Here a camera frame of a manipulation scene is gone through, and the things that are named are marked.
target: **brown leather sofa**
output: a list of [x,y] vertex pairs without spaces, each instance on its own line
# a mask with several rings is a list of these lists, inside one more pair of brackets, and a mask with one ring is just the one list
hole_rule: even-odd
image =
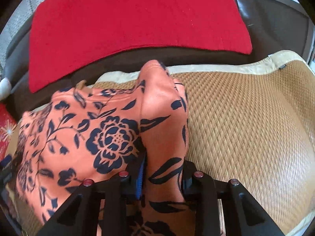
[[6,53],[3,77],[12,83],[12,93],[7,98],[7,109],[15,117],[49,102],[58,89],[75,86],[86,80],[93,84],[108,71],[133,72],[150,59],[158,59],[168,66],[180,64],[247,64],[259,61],[279,50],[293,50],[308,59],[314,25],[303,8],[291,0],[236,0],[252,41],[253,51],[244,55],[226,51],[165,47],[142,48],[100,59],[36,93],[28,88],[29,32],[32,17],[15,35]]

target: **silver screw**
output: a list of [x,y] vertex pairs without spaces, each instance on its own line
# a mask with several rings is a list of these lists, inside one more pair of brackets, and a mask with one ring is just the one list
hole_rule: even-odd
[[232,185],[235,185],[235,186],[239,185],[239,181],[235,178],[231,179],[230,182]]
[[123,171],[120,171],[120,172],[119,172],[119,176],[120,176],[120,177],[126,177],[126,176],[128,176],[128,175],[129,175],[128,171],[123,170]]
[[83,181],[84,186],[91,186],[92,184],[94,184],[94,181],[92,179],[85,179]]
[[201,172],[201,171],[196,171],[196,172],[194,173],[194,176],[195,176],[195,177],[203,177],[203,176],[204,176],[204,173]]

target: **red cloth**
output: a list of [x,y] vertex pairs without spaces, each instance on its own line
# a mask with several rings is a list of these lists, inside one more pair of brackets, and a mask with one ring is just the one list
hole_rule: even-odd
[[45,0],[31,28],[30,90],[121,51],[163,46],[252,50],[234,0]]
[[5,105],[0,103],[0,161],[4,158],[16,122],[8,113]]

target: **tan woven surface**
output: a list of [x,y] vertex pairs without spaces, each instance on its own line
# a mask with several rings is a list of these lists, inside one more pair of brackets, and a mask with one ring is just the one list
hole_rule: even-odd
[[315,208],[315,77],[300,61],[269,75],[173,76],[188,92],[187,159],[215,179],[238,178],[290,232]]

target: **orange garment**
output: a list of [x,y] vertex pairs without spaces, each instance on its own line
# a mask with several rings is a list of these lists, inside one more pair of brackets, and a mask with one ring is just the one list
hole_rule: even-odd
[[129,221],[130,234],[188,235],[182,224],[193,215],[180,189],[187,121],[184,86],[155,60],[129,90],[57,91],[45,109],[23,115],[17,190],[46,222],[84,179],[109,179],[147,151],[145,207]]

